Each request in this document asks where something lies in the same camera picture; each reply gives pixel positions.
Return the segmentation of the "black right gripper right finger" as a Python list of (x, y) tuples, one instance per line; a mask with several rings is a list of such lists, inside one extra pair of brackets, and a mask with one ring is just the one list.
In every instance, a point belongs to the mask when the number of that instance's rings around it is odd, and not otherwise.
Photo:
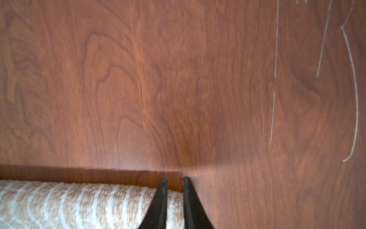
[(185, 229), (214, 229), (189, 177), (183, 178)]

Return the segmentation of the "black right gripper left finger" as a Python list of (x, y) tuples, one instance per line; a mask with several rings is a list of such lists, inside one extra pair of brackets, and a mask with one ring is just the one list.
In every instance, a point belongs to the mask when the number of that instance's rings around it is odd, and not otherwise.
[(166, 229), (168, 181), (163, 177), (138, 229)]

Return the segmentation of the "pink white striped dishcloth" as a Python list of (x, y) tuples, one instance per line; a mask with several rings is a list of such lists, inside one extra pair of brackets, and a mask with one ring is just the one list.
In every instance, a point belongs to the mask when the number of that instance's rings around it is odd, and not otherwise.
[(1, 181), (3, 229), (136, 229), (155, 189), (108, 184)]

